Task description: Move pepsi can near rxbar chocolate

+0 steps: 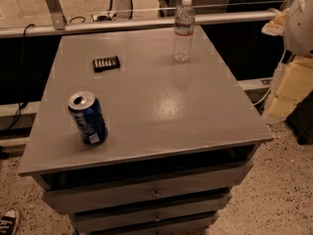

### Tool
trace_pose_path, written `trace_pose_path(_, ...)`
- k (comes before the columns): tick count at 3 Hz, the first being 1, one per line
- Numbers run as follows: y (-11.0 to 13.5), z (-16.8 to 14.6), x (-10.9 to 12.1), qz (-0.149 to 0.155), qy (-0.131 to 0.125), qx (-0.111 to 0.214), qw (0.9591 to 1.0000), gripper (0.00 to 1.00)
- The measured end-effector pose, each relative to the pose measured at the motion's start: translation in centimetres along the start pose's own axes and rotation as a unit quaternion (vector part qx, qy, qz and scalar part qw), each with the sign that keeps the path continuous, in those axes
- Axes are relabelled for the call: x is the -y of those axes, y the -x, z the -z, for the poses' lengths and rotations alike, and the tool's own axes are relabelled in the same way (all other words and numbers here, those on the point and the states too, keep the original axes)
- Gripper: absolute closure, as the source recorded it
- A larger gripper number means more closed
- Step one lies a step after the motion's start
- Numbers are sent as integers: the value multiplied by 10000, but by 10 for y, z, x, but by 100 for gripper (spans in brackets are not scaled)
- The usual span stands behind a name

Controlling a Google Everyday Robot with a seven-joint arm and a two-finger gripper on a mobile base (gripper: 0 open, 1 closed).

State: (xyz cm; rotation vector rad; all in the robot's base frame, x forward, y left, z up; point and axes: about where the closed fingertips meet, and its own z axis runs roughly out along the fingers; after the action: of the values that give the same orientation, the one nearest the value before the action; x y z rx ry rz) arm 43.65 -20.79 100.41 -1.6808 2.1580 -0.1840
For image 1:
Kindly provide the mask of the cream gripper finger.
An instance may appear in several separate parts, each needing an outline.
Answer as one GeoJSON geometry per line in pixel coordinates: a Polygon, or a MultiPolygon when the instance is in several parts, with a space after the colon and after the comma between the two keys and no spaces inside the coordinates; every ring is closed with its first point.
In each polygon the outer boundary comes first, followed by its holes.
{"type": "Polygon", "coordinates": [[[266,23],[264,27],[262,27],[261,32],[271,36],[282,36],[286,15],[288,14],[289,10],[289,8],[286,8],[284,11],[270,9],[270,12],[274,12],[276,17],[269,23],[266,23]]]}
{"type": "Polygon", "coordinates": [[[299,58],[289,63],[271,102],[265,107],[268,118],[285,120],[313,91],[313,59],[299,58]]]}

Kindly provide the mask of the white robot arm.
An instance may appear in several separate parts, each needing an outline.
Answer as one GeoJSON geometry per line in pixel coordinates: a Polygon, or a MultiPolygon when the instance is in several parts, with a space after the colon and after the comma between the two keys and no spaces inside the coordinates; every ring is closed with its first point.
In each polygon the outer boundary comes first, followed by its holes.
{"type": "Polygon", "coordinates": [[[313,90],[313,0],[289,0],[262,31],[283,36],[284,52],[265,99],[263,118],[285,120],[313,90]]]}

